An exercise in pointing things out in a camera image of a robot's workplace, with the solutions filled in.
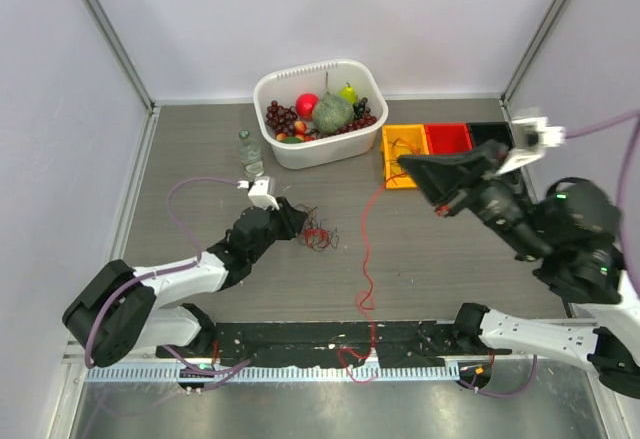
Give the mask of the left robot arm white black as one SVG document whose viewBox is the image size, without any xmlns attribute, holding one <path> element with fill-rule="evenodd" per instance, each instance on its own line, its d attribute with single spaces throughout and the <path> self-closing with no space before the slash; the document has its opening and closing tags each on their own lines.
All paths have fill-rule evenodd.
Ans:
<svg viewBox="0 0 640 439">
<path fill-rule="evenodd" d="M 195 257 L 158 267 L 107 263 L 62 315 L 90 367 L 111 366 L 148 347 L 163 357 L 200 358 L 214 350 L 216 326 L 191 296 L 238 285 L 277 241 L 299 236 L 308 214 L 279 197 L 245 209 L 225 236 Z"/>
</svg>

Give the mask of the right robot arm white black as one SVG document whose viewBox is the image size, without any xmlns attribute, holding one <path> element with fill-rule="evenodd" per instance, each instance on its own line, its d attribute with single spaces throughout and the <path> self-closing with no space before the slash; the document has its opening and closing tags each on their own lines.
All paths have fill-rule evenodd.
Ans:
<svg viewBox="0 0 640 439">
<path fill-rule="evenodd" d="M 592 327 L 526 320 L 477 303 L 461 306 L 451 339 L 465 354 L 522 351 L 597 375 L 610 390 L 639 396 L 639 298 L 616 247 L 621 212 L 593 182 L 566 177 L 532 202 L 504 173 L 516 150 L 489 140 L 448 155 L 405 154 L 397 162 L 437 215 L 473 213 L 551 293 L 582 306 Z"/>
</svg>

